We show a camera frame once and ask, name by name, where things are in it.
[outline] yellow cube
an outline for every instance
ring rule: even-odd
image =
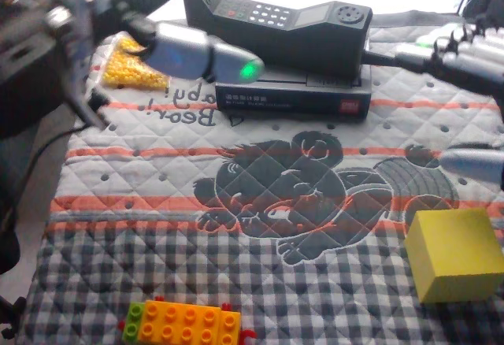
[[[418,211],[404,244],[422,303],[483,300],[504,280],[485,209]]]

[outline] red logo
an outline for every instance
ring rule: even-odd
[[[339,112],[341,114],[357,114],[359,106],[360,102],[358,99],[342,99],[339,103]]]

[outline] lego brick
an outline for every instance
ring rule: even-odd
[[[504,255],[484,209],[419,211],[405,247],[423,303],[486,299],[504,280]]]
[[[218,345],[238,345],[241,313],[222,311],[220,314]]]
[[[148,300],[138,340],[151,345],[217,345],[220,315],[217,307]]]
[[[143,315],[143,303],[132,302],[129,305],[126,323],[124,324],[123,342],[136,343],[139,334],[140,322]]]

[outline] quilted mat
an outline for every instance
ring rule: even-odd
[[[370,44],[431,30],[373,28]],[[230,302],[249,344],[502,343],[504,290],[422,306],[403,246],[417,210],[455,207],[487,207],[502,241],[498,186],[436,158],[499,143],[498,107],[400,69],[372,81],[358,124],[222,113],[194,81],[108,90],[111,125],[69,141],[17,342],[120,343],[129,303],[163,295]]]

